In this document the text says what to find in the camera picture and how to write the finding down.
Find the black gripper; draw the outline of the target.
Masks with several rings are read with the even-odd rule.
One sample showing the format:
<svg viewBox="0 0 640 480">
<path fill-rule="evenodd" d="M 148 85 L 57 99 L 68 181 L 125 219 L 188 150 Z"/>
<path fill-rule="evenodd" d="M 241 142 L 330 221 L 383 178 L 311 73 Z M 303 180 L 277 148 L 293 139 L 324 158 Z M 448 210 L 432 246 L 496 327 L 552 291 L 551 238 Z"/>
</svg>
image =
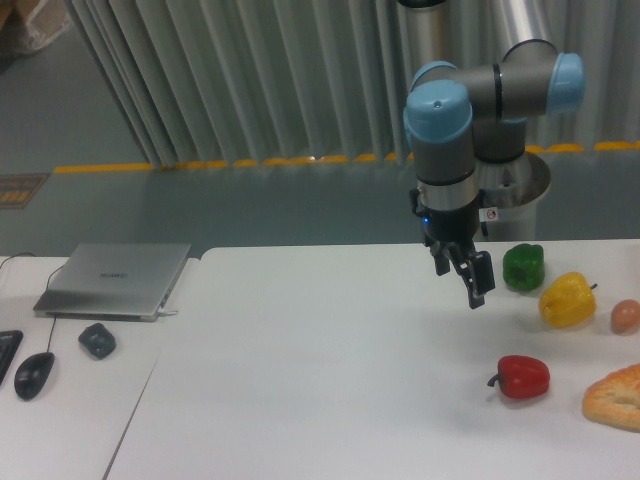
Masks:
<svg viewBox="0 0 640 480">
<path fill-rule="evenodd" d="M 485 295 L 495 288 L 495 278 L 490 254 L 477 251 L 473 241 L 480 225 L 477 188 L 418 186 L 409 196 L 412 213 L 421 220 L 436 275 L 449 273 L 452 262 L 467 289 L 469 307 L 483 306 Z"/>
</svg>

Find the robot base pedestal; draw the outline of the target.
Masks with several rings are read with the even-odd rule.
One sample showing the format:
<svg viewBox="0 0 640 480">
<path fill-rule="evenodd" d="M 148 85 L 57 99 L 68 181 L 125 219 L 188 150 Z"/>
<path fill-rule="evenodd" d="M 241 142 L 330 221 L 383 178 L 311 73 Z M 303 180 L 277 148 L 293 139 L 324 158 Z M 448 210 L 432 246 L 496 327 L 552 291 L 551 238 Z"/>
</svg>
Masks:
<svg viewBox="0 0 640 480">
<path fill-rule="evenodd" d="M 535 238 L 538 203 L 551 183 L 549 166 L 525 151 L 505 163 L 476 162 L 480 200 L 480 241 L 529 241 Z"/>
</svg>

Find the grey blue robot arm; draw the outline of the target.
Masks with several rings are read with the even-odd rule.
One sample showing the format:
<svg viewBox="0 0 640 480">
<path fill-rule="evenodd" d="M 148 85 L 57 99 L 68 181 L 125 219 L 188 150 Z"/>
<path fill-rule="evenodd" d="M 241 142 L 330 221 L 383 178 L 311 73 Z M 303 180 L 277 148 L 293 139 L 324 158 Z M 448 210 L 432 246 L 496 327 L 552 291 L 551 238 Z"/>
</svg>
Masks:
<svg viewBox="0 0 640 480">
<path fill-rule="evenodd" d="M 583 61 L 556 48 L 540 1 L 491 2 L 500 58 L 472 68 L 428 58 L 445 2 L 399 7 L 415 67 L 403 110 L 417 177 L 412 210 L 437 274 L 455 271 L 478 308 L 495 280 L 491 257 L 476 241 L 531 237 L 550 187 L 548 165 L 526 150 L 526 123 L 580 107 Z"/>
</svg>

